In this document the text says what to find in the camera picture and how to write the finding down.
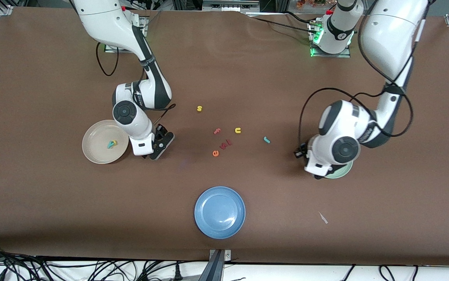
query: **beige plate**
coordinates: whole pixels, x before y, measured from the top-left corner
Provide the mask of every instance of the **beige plate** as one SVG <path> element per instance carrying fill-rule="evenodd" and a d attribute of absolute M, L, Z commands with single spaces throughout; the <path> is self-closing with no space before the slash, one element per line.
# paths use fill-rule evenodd
<path fill-rule="evenodd" d="M 110 141 L 117 141 L 117 145 L 108 149 Z M 128 134 L 119 128 L 114 120 L 103 120 L 85 132 L 82 152 L 91 162 L 108 164 L 119 159 L 128 148 L 128 144 Z"/>

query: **cable connector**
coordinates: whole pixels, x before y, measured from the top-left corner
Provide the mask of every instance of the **cable connector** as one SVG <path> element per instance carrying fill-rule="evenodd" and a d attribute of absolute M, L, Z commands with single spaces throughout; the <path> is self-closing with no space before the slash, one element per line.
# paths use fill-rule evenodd
<path fill-rule="evenodd" d="M 174 274 L 174 281 L 180 281 L 183 279 L 181 271 L 179 270 L 179 261 L 176 261 L 176 274 Z"/>

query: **brown table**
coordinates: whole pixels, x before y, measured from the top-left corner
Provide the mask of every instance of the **brown table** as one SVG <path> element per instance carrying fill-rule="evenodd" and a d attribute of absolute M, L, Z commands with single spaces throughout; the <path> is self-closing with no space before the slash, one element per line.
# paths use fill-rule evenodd
<path fill-rule="evenodd" d="M 129 149 L 97 165 L 82 154 L 82 136 L 112 118 L 112 91 L 138 79 L 137 59 L 121 54 L 115 74 L 104 76 L 96 42 L 71 9 L 17 7 L 1 19 L 0 247 L 171 260 L 227 248 L 239 261 L 449 265 L 449 27 L 442 18 L 429 18 L 416 52 L 412 128 L 363 149 L 339 180 L 314 180 L 292 151 L 314 90 L 380 91 L 383 79 L 357 42 L 350 59 L 310 57 L 304 32 L 237 12 L 178 11 L 151 23 L 148 40 L 177 103 L 162 120 L 176 140 L 157 162 Z M 109 69 L 115 54 L 101 60 Z M 313 99 L 304 139 L 339 98 L 328 91 Z M 407 120 L 403 106 L 397 131 Z M 233 145 L 221 151 L 226 139 Z M 198 196 L 216 185 L 239 192 L 247 209 L 242 230 L 226 240 L 207 238 L 193 218 Z"/>

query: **green plate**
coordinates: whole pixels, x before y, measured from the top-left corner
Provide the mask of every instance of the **green plate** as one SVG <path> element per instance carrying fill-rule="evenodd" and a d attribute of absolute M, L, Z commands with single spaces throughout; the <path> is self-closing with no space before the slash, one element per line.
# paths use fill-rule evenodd
<path fill-rule="evenodd" d="M 349 173 L 349 171 L 351 170 L 351 168 L 353 167 L 353 161 L 349 162 L 347 165 L 345 165 L 344 167 L 338 169 L 337 171 L 335 171 L 333 174 L 329 174 L 326 176 L 326 178 L 331 178 L 331 179 L 335 179 L 335 178 L 342 178 L 343 176 L 345 176 L 347 173 Z"/>

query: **blue plate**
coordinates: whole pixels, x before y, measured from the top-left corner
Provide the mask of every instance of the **blue plate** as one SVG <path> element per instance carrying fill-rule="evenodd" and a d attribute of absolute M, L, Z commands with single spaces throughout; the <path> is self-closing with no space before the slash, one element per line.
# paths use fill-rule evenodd
<path fill-rule="evenodd" d="M 245 221 L 245 204 L 229 187 L 212 187 L 198 198 L 195 221 L 210 238 L 226 239 L 235 235 Z"/>

